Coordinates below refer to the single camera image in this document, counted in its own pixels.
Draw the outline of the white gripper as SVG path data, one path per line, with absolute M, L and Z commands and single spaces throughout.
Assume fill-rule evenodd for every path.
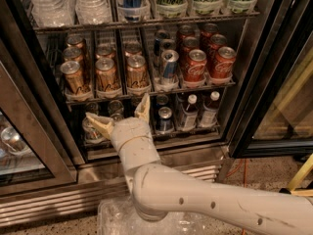
M 150 95 L 145 93 L 136 107 L 135 117 L 125 118 L 116 125 L 111 117 L 101 117 L 89 112 L 86 113 L 86 117 L 106 139 L 111 139 L 116 150 L 120 150 L 126 142 L 132 139 L 152 137 L 150 126 L 147 124 L 150 121 L 150 106 Z

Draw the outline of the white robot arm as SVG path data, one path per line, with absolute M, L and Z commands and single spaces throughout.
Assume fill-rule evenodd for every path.
M 163 165 L 149 126 L 150 96 L 133 117 L 114 121 L 87 113 L 121 160 L 137 213 L 148 221 L 169 212 L 206 214 L 260 235 L 313 235 L 310 197 L 205 182 Z

